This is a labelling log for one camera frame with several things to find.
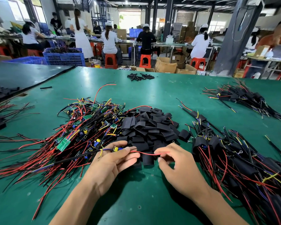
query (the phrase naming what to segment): ceiling beam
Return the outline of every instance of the ceiling beam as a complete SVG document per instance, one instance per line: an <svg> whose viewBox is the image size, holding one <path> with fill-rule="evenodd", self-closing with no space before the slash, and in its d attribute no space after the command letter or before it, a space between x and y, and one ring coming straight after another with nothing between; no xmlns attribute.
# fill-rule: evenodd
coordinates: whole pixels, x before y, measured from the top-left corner
<svg viewBox="0 0 281 225"><path fill-rule="evenodd" d="M139 3L140 0L130 0L130 2L136 2ZM160 0L158 3L160 4L166 4L167 0ZM181 0L174 0L174 5L181 5ZM196 1L194 2L193 0L186 0L183 2L184 5L201 5L201 6L212 6L214 2L204 2L204 1ZM226 2L220 2L216 4L215 6L226 6Z"/></svg>

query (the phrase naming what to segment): hand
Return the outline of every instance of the hand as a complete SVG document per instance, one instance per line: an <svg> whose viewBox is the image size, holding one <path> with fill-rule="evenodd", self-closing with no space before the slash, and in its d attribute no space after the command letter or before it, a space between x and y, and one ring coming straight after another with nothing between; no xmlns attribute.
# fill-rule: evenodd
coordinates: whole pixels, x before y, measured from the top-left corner
<svg viewBox="0 0 281 225"><path fill-rule="evenodd" d="M127 141L121 140L107 145L105 148L113 149L114 147L124 147ZM112 185L116 176L126 168L136 163L137 158L140 157L138 152L130 153L136 147L126 147L116 152L103 151L98 152L86 171L83 181L88 185L95 185L98 197L103 196Z"/></svg>
<svg viewBox="0 0 281 225"><path fill-rule="evenodd" d="M211 187L203 178L190 152L172 143L158 148L154 153L161 154L158 158L159 167L178 192L195 203L210 194ZM169 166L171 162L175 162L174 169Z"/></svg>

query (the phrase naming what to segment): forearm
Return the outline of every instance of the forearm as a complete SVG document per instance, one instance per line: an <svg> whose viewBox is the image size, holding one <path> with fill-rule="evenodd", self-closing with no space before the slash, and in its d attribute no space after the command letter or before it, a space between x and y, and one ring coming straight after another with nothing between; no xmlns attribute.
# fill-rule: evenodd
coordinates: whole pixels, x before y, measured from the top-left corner
<svg viewBox="0 0 281 225"><path fill-rule="evenodd" d="M200 199L194 201L204 212L213 225L247 225L247 222L240 217L224 200L219 192L209 190Z"/></svg>
<svg viewBox="0 0 281 225"><path fill-rule="evenodd" d="M86 224L99 193L93 184L82 179L58 210L49 225Z"/></svg>

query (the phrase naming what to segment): ceiling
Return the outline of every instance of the ceiling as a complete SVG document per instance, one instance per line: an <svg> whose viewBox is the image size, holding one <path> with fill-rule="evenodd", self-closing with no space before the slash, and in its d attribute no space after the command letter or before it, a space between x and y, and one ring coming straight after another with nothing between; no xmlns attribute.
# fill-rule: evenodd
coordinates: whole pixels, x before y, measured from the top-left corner
<svg viewBox="0 0 281 225"><path fill-rule="evenodd" d="M107 0L112 5L119 8L144 8L153 0ZM266 8L281 7L281 0L264 0ZM232 13L237 0L174 0L174 7L185 11L210 11L212 5L215 5L214 11L220 13ZM158 8L166 8L167 0L158 0Z"/></svg>

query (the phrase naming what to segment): green workbench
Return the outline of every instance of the green workbench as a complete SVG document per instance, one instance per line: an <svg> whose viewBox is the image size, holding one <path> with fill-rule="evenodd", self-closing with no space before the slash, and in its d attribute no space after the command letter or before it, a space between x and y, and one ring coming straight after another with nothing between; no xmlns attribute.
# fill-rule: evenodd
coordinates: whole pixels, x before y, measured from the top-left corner
<svg viewBox="0 0 281 225"><path fill-rule="evenodd" d="M233 82L232 78L209 77L184 74L150 73L152 80L141 82L130 81L127 75L131 71L108 70L77 67L76 69L57 76L41 86L29 90L25 97L16 97L11 103L22 106L30 102L33 110L8 122L0 135L15 136L21 133L30 138L46 138L53 134L53 128L64 124L64 117L56 117L56 113L65 107L69 100L63 98L94 98L97 90L108 82L115 81L116 86L106 86L98 93L97 101L107 101L117 104L126 103L126 110L140 105L149 105L170 112L173 120L180 123L179 130L186 129L184 123L191 124L193 118L178 105L182 100L186 106L198 110L218 128L239 131L262 155L280 159L274 149L268 144L264 135L269 136L281 148L281 121L265 117L261 119L258 113L239 104L229 105L234 113L216 99L203 95L204 87L217 88L221 84ZM253 92L259 92L267 103L281 113L281 81L246 79L246 84ZM40 87L52 86L40 90ZM0 143L0 150L8 150L23 145L23 143ZM186 150L191 150L190 143L181 142ZM0 159L11 154L0 153ZM15 161L27 158L21 154L0 162L6 166ZM66 200L71 190L80 181L79 173L70 180L67 179L46 197L38 217L33 224L48 224L60 206ZM38 207L38 199L46 188L38 186L38 177L9 186L3 189L13 177L0 179L0 224L31 224L32 216ZM245 208L239 200L232 198L231 205L247 222L253 224ZM89 224L206 224L206 218L191 202L181 199L165 181L157 161L151 168L142 170L126 170L122 172L109 192L95 206Z"/></svg>

